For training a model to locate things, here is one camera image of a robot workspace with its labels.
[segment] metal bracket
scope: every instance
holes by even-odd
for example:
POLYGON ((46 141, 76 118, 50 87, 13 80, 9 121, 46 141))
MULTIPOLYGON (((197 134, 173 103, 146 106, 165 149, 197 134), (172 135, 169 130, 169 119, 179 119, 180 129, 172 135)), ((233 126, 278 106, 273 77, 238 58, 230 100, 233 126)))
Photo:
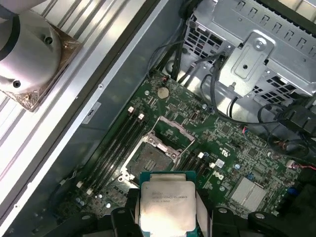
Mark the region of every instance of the metal bracket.
POLYGON ((268 37, 254 31, 243 47, 234 49, 225 62, 219 82, 240 96, 250 93, 266 69, 266 59, 274 48, 268 37))

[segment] red wire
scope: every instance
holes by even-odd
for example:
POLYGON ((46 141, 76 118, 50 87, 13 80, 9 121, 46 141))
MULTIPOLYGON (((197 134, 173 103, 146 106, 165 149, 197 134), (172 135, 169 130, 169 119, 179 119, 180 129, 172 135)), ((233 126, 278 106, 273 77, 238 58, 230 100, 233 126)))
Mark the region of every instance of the red wire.
POLYGON ((299 167, 301 167, 301 168, 309 168, 309 169, 316 170, 316 167, 311 166, 311 165, 299 165, 299 167))

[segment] green circuit board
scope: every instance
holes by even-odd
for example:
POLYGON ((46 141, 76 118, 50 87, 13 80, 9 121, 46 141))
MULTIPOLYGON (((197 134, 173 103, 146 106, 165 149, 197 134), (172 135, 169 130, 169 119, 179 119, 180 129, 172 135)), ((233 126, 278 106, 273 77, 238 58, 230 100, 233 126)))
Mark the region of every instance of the green circuit board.
MULTIPOLYGON (((261 138, 252 133, 248 135, 258 146, 266 146, 261 138)), ((93 211, 99 216, 110 214, 114 208, 124 206, 129 188, 138 187, 138 171, 151 171, 153 167, 159 167, 162 171, 181 168, 196 171, 197 189, 207 190, 209 199, 217 206, 228 207, 242 217, 247 217, 250 210, 232 198, 232 195, 242 179, 246 178, 257 189, 265 192, 257 210, 277 214, 278 202, 300 172, 286 168, 286 162, 285 157, 269 149, 258 149, 249 144, 242 135, 241 127, 220 120, 211 108, 205 108, 198 96, 167 79, 165 75, 156 73, 153 79, 146 79, 135 92, 86 164, 80 175, 83 185, 74 187, 57 212, 61 216, 81 210, 93 211), (129 118, 131 115, 128 113, 130 107, 136 116, 144 116, 141 127, 135 125, 134 130, 131 127, 135 122, 129 118), (161 116, 172 124, 161 121, 161 116), (150 131, 165 145, 182 153, 181 158, 172 162, 146 144, 141 144, 133 153, 142 136, 150 131), (145 154, 144 157, 153 154, 157 159, 142 163, 141 153, 145 154), (134 172, 135 178, 120 181, 120 171, 130 157, 129 164, 132 164, 130 168, 133 171, 129 168, 127 171, 134 172), (98 181, 92 181, 97 176, 93 168, 97 162, 104 163, 106 160, 113 162, 103 166, 102 175, 107 178, 103 180, 105 185, 98 187, 95 184, 98 181), (90 182, 94 184, 86 185, 89 175, 90 182), (87 189, 92 186, 95 187, 92 193, 87 193, 87 189)))

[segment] copper mounting plate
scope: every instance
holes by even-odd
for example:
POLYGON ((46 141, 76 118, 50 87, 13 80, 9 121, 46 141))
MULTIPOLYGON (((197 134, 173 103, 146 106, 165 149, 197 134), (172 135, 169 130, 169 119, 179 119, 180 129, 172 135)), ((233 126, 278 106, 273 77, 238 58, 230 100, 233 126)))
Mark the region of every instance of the copper mounting plate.
POLYGON ((40 87, 39 89, 22 94, 13 94, 8 91, 3 91, 8 97, 13 99, 14 101, 18 102, 24 109, 34 112, 40 104, 44 101, 45 97, 48 95, 50 89, 53 85, 57 82, 60 75, 69 65, 69 63, 73 60, 76 54, 81 49, 81 43, 75 40, 74 38, 70 37, 68 34, 64 33, 57 27, 51 25, 53 29, 59 35, 59 39, 61 42, 61 60, 53 78, 45 85, 40 87))

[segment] motherboard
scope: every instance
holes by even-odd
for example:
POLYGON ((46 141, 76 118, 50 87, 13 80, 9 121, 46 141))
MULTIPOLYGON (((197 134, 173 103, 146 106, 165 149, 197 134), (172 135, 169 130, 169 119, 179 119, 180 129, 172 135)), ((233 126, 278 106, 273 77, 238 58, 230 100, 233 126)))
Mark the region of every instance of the motherboard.
POLYGON ((277 206, 300 170, 243 127, 219 119, 168 76, 145 79, 56 208, 61 218, 80 211, 102 217, 125 205, 142 171, 195 171, 197 189, 246 218, 253 211, 277 215, 277 206))

